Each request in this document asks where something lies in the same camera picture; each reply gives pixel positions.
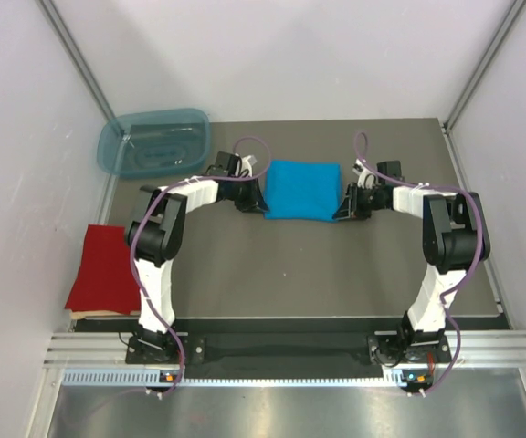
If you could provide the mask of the blue t shirt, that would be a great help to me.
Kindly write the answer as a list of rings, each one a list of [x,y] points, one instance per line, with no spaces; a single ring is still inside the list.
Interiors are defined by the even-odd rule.
[[[264,199],[268,220],[334,222],[342,192],[341,166],[334,162],[274,160],[268,169]]]

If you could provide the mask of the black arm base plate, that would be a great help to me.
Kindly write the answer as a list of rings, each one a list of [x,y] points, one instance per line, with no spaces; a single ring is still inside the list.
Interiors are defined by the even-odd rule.
[[[450,361],[443,328],[415,333],[404,318],[181,318],[185,363],[224,359],[347,359],[364,366]]]

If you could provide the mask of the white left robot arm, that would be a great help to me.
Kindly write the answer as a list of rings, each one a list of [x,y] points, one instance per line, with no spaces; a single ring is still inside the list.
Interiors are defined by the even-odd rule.
[[[241,213],[267,213],[269,207],[254,173],[256,163],[253,155],[219,152],[204,175],[140,189],[125,242],[141,296],[135,337],[156,360],[171,360],[178,349],[173,334],[172,269],[182,246],[186,216],[221,201],[233,203]]]

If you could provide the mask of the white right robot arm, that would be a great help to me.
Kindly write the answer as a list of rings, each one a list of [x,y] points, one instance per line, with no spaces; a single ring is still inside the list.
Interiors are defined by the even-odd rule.
[[[399,354],[406,360],[420,360],[431,346],[440,344],[460,284],[489,257],[489,233],[479,195],[406,182],[399,161],[379,162],[374,170],[359,159],[353,171],[358,180],[347,186],[334,220],[367,220],[375,211],[391,210],[422,221],[426,273],[396,335]]]

